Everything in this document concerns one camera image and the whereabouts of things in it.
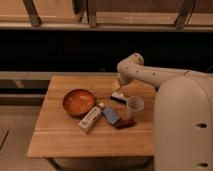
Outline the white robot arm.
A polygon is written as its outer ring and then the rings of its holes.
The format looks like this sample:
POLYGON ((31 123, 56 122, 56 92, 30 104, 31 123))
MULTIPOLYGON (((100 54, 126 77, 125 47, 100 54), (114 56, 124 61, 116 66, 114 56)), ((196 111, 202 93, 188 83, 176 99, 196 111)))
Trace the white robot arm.
POLYGON ((155 171, 213 171, 213 74, 150 67, 134 53, 117 64, 114 90, 140 80, 157 89, 155 171))

